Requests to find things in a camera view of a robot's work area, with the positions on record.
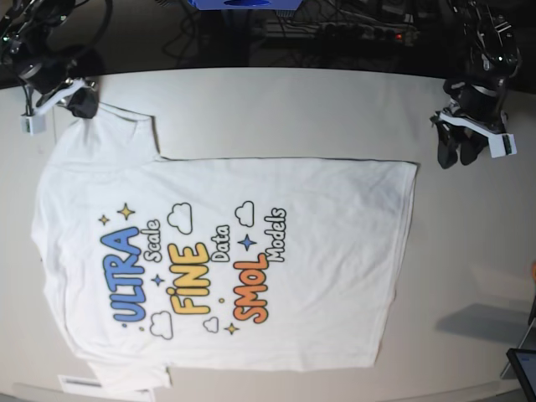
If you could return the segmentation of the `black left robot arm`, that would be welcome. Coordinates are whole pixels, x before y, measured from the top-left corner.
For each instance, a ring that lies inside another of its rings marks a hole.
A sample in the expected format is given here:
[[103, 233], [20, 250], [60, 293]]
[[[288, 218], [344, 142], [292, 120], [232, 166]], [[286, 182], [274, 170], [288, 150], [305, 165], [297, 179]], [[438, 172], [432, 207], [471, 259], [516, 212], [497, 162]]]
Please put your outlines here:
[[488, 149], [491, 157], [517, 152], [503, 105], [509, 81], [522, 62], [512, 25], [486, 1], [447, 1], [461, 40], [461, 73], [444, 81], [449, 103], [430, 118], [438, 135], [437, 161], [444, 169], [467, 166]]

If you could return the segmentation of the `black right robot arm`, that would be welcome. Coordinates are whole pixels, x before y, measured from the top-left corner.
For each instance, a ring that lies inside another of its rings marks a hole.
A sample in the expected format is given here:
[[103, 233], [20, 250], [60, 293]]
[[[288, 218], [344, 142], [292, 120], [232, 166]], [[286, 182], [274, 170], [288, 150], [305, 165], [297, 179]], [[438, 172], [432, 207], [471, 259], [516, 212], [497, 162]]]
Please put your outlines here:
[[104, 69], [95, 47], [111, 21], [113, 2], [87, 44], [53, 50], [49, 37], [83, 1], [14, 1], [1, 17], [1, 66], [24, 93], [24, 118], [42, 116], [58, 105], [81, 119], [99, 107], [97, 83], [90, 77]]

